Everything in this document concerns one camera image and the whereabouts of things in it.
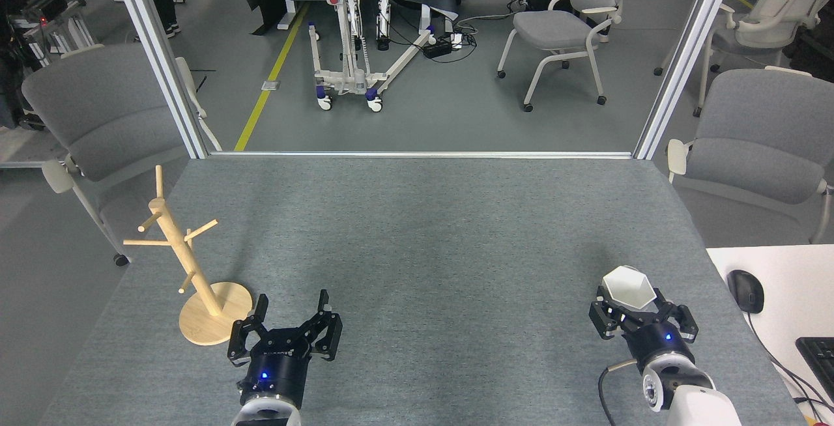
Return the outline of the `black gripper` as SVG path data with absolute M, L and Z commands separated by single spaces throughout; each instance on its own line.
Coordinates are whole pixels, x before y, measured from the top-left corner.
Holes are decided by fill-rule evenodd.
M 343 323 L 332 310 L 326 289 L 321 289 L 317 313 L 301 328 L 268 331 L 263 326 L 267 309 L 268 296 L 260 294 L 253 313 L 232 325 L 227 358 L 235 367 L 250 362 L 247 375 L 238 382 L 239 402 L 244 405 L 256 397 L 281 397 L 300 409 L 311 355 L 334 361 Z M 246 340 L 252 332 L 260 340 L 248 350 Z
M 635 319 L 631 308 L 614 301 L 603 286 L 597 287 L 596 299 L 589 309 L 590 320 L 602 339 L 611 339 L 617 329 L 622 329 L 622 336 L 632 358 L 637 361 L 639 373 L 643 373 L 654 358 L 664 354 L 679 354 L 691 363 L 695 360 L 686 346 L 693 343 L 699 333 L 690 308 L 673 304 L 661 290 L 653 290 L 656 314 L 652 316 Z

